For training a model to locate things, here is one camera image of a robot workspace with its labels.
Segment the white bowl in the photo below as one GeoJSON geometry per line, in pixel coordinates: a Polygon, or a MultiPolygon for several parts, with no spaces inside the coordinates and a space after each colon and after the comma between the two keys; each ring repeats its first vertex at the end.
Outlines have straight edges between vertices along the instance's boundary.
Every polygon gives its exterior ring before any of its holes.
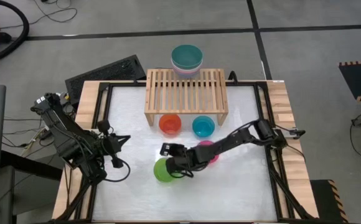
{"type": "Polygon", "coordinates": [[[177,73],[181,73],[183,75],[187,75],[187,74],[195,74],[196,72],[198,72],[201,68],[201,65],[203,64],[203,61],[201,61],[200,65],[193,68],[193,69],[190,69],[190,70],[186,70],[186,69],[181,69],[181,68],[178,68],[175,64],[174,64],[174,61],[171,59],[171,64],[172,64],[172,67],[174,68],[174,70],[177,72],[177,73]]]}

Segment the orange bowl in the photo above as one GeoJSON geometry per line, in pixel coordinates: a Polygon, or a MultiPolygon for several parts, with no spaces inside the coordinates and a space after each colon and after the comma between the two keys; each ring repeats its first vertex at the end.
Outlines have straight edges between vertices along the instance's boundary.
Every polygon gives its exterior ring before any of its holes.
{"type": "Polygon", "coordinates": [[[165,114],[160,118],[159,126],[166,134],[177,134],[182,127],[181,119],[176,114],[165,114]]]}

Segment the vacuum hose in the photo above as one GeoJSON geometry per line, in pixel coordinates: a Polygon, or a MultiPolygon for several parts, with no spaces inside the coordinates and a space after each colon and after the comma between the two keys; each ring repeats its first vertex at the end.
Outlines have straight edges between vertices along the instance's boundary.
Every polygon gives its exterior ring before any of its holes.
{"type": "Polygon", "coordinates": [[[12,9],[17,15],[19,15],[21,21],[23,22],[23,31],[21,32],[20,36],[11,43],[8,47],[6,47],[4,50],[0,52],[0,59],[7,56],[8,54],[12,53],[16,48],[18,48],[27,38],[27,35],[30,31],[30,24],[27,20],[27,17],[24,15],[23,12],[21,12],[17,7],[13,6],[12,4],[9,4],[8,2],[1,1],[0,0],[0,6],[8,7],[9,9],[12,9]]]}

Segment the green bowl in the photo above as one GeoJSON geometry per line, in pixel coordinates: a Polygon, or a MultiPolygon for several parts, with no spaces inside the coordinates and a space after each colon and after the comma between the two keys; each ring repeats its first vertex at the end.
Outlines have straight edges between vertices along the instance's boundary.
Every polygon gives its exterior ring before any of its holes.
{"type": "Polygon", "coordinates": [[[172,51],[172,61],[181,69],[197,68],[203,61],[203,52],[193,45],[180,45],[172,51]]]}
{"type": "MultiPolygon", "coordinates": [[[[161,158],[155,163],[154,176],[157,178],[157,180],[168,183],[168,182],[173,181],[175,178],[173,178],[171,175],[169,175],[169,173],[167,171],[166,161],[167,161],[166,158],[161,158]]],[[[173,174],[173,176],[180,177],[181,175],[176,173],[176,174],[173,174]]]]}

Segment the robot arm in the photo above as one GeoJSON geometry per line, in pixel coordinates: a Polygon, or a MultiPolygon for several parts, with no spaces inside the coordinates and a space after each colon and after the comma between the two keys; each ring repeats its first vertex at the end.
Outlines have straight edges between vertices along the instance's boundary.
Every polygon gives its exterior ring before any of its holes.
{"type": "Polygon", "coordinates": [[[63,112],[60,97],[47,93],[39,98],[31,111],[41,115],[45,124],[54,136],[54,146],[57,154],[71,167],[79,167],[89,180],[106,178],[103,156],[111,156],[114,168],[123,166],[123,161],[116,153],[130,136],[108,134],[108,121],[98,123],[99,131],[104,135],[99,137],[94,132],[83,130],[74,120],[63,112]]]}
{"type": "Polygon", "coordinates": [[[161,147],[160,154],[162,156],[172,156],[166,161],[167,170],[170,175],[179,178],[179,176],[173,174],[180,173],[182,177],[193,177],[192,171],[201,171],[216,155],[241,144],[253,143],[259,146],[265,146],[279,142],[276,141],[277,139],[278,136],[272,130],[267,120],[256,120],[243,125],[227,137],[209,146],[195,146],[186,149],[184,145],[181,144],[164,143],[161,147]],[[250,133],[249,128],[251,126],[254,126],[256,129],[259,139],[250,133]]]}

